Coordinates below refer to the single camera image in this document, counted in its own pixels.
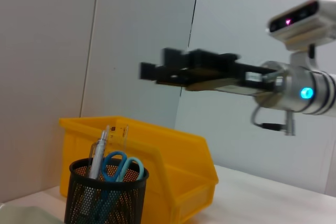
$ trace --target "white partition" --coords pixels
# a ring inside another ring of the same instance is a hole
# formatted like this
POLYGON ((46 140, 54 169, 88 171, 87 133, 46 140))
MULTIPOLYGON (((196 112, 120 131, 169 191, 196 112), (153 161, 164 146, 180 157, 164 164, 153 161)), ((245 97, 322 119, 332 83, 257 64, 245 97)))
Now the white partition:
POLYGON ((59 184, 60 117, 79 116, 95 0, 0 0, 0 202, 59 184))
POLYGON ((123 115, 174 127, 180 88, 139 80, 139 63, 186 49, 194 0, 98 0, 82 116, 123 115))
MULTIPOLYGON (((191 49, 237 53, 242 56, 240 62, 252 65, 288 62, 289 52, 265 33, 266 23, 304 1, 197 0, 191 49)), ((335 52, 336 43, 318 48, 321 69, 336 73, 335 52)), ((324 193, 336 138, 335 119, 296 115, 297 136, 287 137, 251 125, 255 106, 250 97, 183 91, 176 129, 206 137, 218 165, 324 193)), ((262 110, 258 120, 283 123, 284 113, 262 110)))

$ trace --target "black mesh pen holder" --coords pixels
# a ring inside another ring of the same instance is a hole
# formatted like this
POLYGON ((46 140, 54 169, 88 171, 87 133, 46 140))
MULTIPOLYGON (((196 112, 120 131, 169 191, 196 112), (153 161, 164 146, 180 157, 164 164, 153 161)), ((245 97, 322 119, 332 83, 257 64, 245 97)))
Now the black mesh pen holder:
MULTIPOLYGON (((139 167, 132 163, 123 182, 105 182, 88 178, 87 166, 91 158, 70 165, 70 182, 65 213, 65 224, 140 224, 148 171, 136 180, 139 167)), ((112 176, 120 159, 112 158, 107 166, 112 176)))

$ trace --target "yellow plastic bin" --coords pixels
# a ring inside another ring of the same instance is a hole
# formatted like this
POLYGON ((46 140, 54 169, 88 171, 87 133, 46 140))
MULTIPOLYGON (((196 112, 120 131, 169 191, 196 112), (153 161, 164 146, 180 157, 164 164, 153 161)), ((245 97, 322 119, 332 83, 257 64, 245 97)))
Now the yellow plastic bin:
POLYGON ((59 123, 66 130, 62 195, 67 196, 69 165, 88 157, 91 145, 110 125, 106 152, 122 150, 128 156, 136 156, 150 174, 143 224, 184 223, 212 203, 218 177, 204 138, 121 116, 60 119, 59 123))

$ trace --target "white table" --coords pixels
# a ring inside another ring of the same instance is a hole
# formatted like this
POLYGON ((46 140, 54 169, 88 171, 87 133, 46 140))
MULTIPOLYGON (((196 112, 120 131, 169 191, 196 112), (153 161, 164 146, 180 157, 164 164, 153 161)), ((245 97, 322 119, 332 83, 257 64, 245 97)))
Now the white table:
MULTIPOLYGON (((336 198, 216 166, 213 204, 186 224, 335 224, 336 198)), ((63 220, 59 188, 8 202, 38 206, 63 220)))

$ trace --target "white camera housing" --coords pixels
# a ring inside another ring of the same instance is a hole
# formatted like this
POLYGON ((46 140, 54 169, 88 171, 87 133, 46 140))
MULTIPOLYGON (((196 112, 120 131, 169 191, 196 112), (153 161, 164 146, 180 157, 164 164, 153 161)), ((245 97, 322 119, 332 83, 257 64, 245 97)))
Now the white camera housing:
POLYGON ((306 51, 336 39, 336 0, 309 0, 273 17, 267 32, 287 50, 306 51))

